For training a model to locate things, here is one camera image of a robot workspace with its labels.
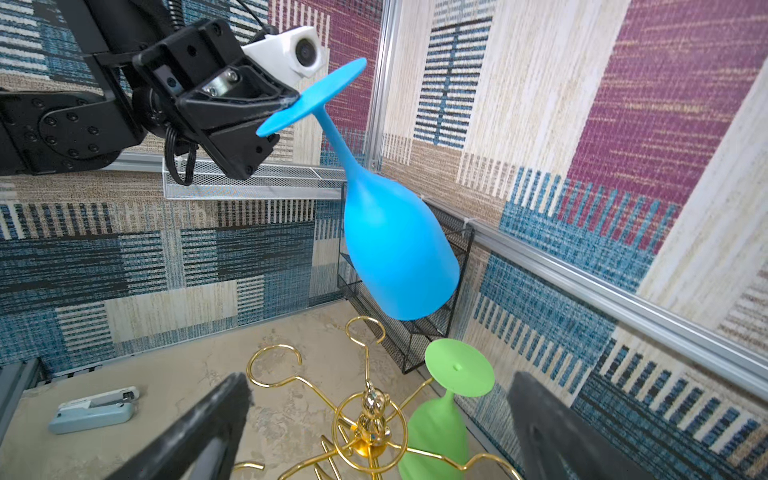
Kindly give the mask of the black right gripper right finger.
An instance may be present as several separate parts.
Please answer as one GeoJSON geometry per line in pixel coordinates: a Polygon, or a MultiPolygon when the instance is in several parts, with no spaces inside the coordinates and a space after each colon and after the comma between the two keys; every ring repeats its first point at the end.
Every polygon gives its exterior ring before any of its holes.
{"type": "Polygon", "coordinates": [[[526,479],[650,479],[530,373],[514,375],[507,401],[526,479]]]}

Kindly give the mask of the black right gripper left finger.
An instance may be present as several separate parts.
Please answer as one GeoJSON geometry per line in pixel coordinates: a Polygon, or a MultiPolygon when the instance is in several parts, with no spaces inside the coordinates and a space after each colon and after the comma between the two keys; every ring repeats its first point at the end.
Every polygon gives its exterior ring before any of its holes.
{"type": "Polygon", "coordinates": [[[252,405],[249,382],[232,373],[110,479],[228,479],[252,405]]]}

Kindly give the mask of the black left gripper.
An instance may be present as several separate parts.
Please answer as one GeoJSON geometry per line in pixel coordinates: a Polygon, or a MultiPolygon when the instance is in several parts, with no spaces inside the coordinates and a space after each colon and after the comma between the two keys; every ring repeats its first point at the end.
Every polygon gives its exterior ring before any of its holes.
{"type": "MultiPolygon", "coordinates": [[[[216,18],[176,31],[136,54],[132,64],[175,121],[188,129],[221,129],[266,120],[300,96],[244,59],[229,24],[216,18]]],[[[248,180],[279,140],[279,134],[260,137],[255,128],[235,128],[208,136],[202,147],[226,177],[248,180]]]]}

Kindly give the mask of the green wine glass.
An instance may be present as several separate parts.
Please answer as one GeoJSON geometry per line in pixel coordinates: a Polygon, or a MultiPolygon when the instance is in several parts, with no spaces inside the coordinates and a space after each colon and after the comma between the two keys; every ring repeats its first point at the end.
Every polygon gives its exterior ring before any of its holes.
{"type": "Polygon", "coordinates": [[[493,367],[476,348],[450,338],[431,342],[425,352],[425,363],[446,393],[414,411],[408,421],[408,446],[463,465],[470,459],[468,432],[454,397],[488,394],[495,384],[493,367]]]}

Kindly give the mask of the blue wine glass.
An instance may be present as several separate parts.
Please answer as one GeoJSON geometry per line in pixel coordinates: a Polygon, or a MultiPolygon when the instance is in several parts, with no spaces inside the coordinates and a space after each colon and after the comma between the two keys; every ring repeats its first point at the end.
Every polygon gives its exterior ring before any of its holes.
{"type": "Polygon", "coordinates": [[[358,163],[326,104],[366,68],[359,58],[309,87],[289,108],[271,115],[256,134],[267,137],[312,115],[336,152],[347,180],[346,246],[352,264],[383,312],[414,321],[436,312],[455,293],[460,268],[426,203],[400,183],[358,163]]]}

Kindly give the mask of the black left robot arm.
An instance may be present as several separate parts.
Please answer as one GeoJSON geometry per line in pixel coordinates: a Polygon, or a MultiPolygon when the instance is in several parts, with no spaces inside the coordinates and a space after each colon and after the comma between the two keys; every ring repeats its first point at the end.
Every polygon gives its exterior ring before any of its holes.
{"type": "Polygon", "coordinates": [[[279,135],[258,134],[299,91],[249,58],[222,18],[186,24],[178,1],[62,1],[58,5],[97,92],[3,90],[5,176],[111,165],[146,136],[164,141],[174,181],[193,181],[199,151],[246,180],[279,135]]]}

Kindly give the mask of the gold wine glass rack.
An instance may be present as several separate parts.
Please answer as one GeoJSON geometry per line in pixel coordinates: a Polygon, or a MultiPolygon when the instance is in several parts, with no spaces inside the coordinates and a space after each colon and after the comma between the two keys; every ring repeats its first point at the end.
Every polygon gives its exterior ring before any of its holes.
{"type": "MultiPolygon", "coordinates": [[[[331,434],[321,439],[322,453],[293,465],[281,473],[283,479],[307,468],[313,469],[319,479],[337,479],[340,476],[339,462],[372,479],[380,479],[391,470],[397,470],[404,479],[462,479],[482,461],[497,464],[513,479],[521,476],[507,460],[491,453],[470,455],[469,461],[460,465],[443,455],[410,448],[408,421],[412,415],[405,415],[404,410],[414,400],[413,395],[397,403],[367,379],[362,390],[334,403],[312,382],[299,375],[274,385],[282,387],[293,382],[300,382],[319,395],[332,410],[333,420],[331,434]]],[[[428,387],[434,383],[437,382],[429,373],[421,385],[428,387]]]]}

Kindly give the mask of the light blue flat device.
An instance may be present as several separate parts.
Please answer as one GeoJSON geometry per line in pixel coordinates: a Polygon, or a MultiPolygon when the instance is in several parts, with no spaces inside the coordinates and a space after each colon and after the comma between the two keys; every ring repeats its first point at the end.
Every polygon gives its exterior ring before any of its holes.
{"type": "Polygon", "coordinates": [[[140,398],[136,386],[124,387],[64,402],[48,424],[56,435],[98,429],[128,422],[140,398]]]}

